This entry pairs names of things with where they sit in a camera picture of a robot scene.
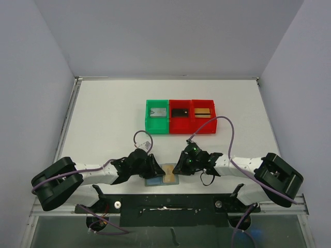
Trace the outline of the gold card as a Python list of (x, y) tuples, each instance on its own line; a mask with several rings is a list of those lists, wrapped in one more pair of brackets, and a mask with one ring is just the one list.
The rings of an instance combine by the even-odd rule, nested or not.
[(195, 118), (211, 118), (211, 112), (209, 108), (195, 108)]
[(173, 164), (165, 164), (162, 166), (165, 175), (163, 176), (163, 183), (175, 183), (176, 177), (173, 174), (174, 165)]

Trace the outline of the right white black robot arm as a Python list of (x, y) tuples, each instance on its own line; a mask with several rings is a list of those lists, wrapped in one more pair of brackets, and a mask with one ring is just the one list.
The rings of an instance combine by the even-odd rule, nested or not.
[(190, 143), (181, 152), (173, 174), (190, 176), (196, 172), (254, 181), (254, 184), (244, 183), (230, 198), (231, 207), (236, 211), (268, 200), (289, 208), (296, 204), (295, 197), (304, 181), (296, 169), (275, 153), (258, 158), (230, 157), (219, 152), (208, 153), (196, 143)]

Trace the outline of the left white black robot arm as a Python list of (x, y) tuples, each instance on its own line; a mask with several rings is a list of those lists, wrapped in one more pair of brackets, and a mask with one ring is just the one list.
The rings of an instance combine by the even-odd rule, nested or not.
[(116, 185), (135, 175), (151, 179), (165, 174), (153, 154), (137, 148), (128, 156), (110, 159), (104, 165), (75, 163), (71, 157), (63, 157), (37, 174), (31, 184), (43, 210), (51, 211), (67, 202), (81, 186)]

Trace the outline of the green card holder wallet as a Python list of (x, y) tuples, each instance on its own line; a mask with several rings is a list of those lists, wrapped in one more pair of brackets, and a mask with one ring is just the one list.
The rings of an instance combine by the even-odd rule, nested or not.
[(151, 179), (145, 179), (146, 187), (166, 186), (166, 185), (178, 185), (179, 177), (172, 173), (175, 164), (161, 164), (161, 169), (165, 172), (165, 175), (158, 176)]

